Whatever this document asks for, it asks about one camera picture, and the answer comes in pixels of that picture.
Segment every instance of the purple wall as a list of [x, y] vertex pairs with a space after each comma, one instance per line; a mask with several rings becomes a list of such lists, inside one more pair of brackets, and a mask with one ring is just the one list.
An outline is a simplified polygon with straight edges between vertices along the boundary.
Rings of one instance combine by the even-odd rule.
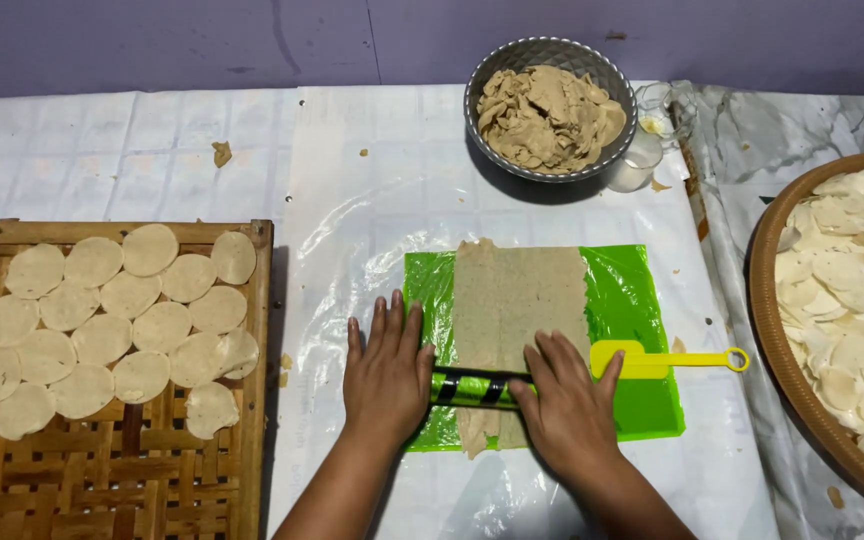
[[535, 35], [632, 79], [864, 94], [855, 0], [0, 0], [0, 96], [464, 83]]

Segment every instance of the left hand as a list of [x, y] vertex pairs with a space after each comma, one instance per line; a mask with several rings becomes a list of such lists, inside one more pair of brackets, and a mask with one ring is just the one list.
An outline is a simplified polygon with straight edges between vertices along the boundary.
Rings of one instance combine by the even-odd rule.
[[402, 330], [402, 291], [375, 300], [365, 351], [359, 322], [348, 319], [348, 357], [342, 392], [345, 426], [342, 434], [394, 452], [422, 422], [429, 407], [435, 345], [419, 350], [423, 309], [416, 302]]

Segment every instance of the finger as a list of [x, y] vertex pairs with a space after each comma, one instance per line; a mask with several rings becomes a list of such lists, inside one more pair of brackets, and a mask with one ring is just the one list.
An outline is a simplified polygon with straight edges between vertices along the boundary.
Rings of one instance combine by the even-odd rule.
[[419, 348], [419, 337], [423, 333], [423, 305], [418, 300], [409, 307], [409, 317], [405, 321], [405, 331], [398, 344], [398, 355], [411, 361]]
[[366, 342], [366, 359], [374, 359], [378, 355], [378, 349], [382, 346], [382, 337], [385, 335], [385, 298], [375, 299], [375, 310], [372, 312], [372, 326], [368, 331]]
[[618, 385], [618, 376], [622, 373], [623, 362], [625, 362], [625, 350], [616, 350], [606, 365], [605, 373], [599, 379], [598, 387], [608, 398], [609, 403], [616, 397], [616, 386]]
[[545, 395], [555, 395], [555, 388], [558, 387], [559, 381], [552, 373], [546, 359], [532, 345], [526, 345], [523, 353], [525, 354], [525, 363], [529, 364], [529, 371], [532, 373], [535, 388]]
[[418, 379], [418, 395], [423, 403], [429, 401], [432, 391], [432, 364], [435, 363], [435, 345], [429, 343], [415, 356], [415, 375]]
[[552, 339], [552, 336], [544, 331], [537, 331], [535, 333], [535, 345], [542, 352], [545, 361], [548, 363], [549, 368], [552, 369], [552, 373], [555, 374], [559, 383], [565, 383], [573, 377], [566, 352], [561, 350], [559, 344]]
[[359, 335], [359, 321], [348, 317], [348, 355], [345, 365], [355, 365], [362, 360], [362, 338]]
[[385, 334], [382, 335], [382, 346], [378, 350], [379, 358], [394, 357], [399, 352], [400, 339], [402, 339], [402, 291], [395, 289], [391, 293], [391, 309], [385, 321]]
[[589, 371], [589, 366], [586, 365], [586, 360], [582, 358], [582, 354], [579, 353], [579, 350], [575, 348], [575, 345], [572, 344], [569, 338], [560, 331], [553, 330], [552, 340], [558, 346], [558, 350], [564, 352], [566, 362], [563, 363], [567, 364], [570, 374], [575, 374], [575, 382], [591, 383], [593, 376]]
[[529, 430], [529, 434], [533, 434], [535, 429], [541, 423], [539, 415], [539, 396], [529, 388], [529, 385], [517, 378], [509, 381], [509, 393], [515, 402], [518, 403], [518, 408], [522, 410], [522, 417], [525, 418], [525, 427]]

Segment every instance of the black and green rolling pin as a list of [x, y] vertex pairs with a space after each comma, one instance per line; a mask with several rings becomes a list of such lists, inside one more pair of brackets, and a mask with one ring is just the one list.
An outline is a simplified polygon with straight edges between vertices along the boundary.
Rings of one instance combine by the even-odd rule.
[[512, 379], [519, 379], [535, 390], [528, 373], [435, 366], [429, 402], [440, 406], [517, 410], [519, 404], [509, 393]]

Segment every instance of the right hand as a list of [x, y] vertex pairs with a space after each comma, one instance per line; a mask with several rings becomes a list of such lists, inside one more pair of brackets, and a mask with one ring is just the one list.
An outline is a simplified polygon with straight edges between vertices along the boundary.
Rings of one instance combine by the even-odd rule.
[[526, 345], [525, 360], [538, 395], [521, 380], [509, 382], [534, 448], [567, 485], [625, 461], [613, 419], [625, 351], [618, 350], [593, 382], [582, 355], [564, 335], [539, 331], [535, 343], [541, 352]]

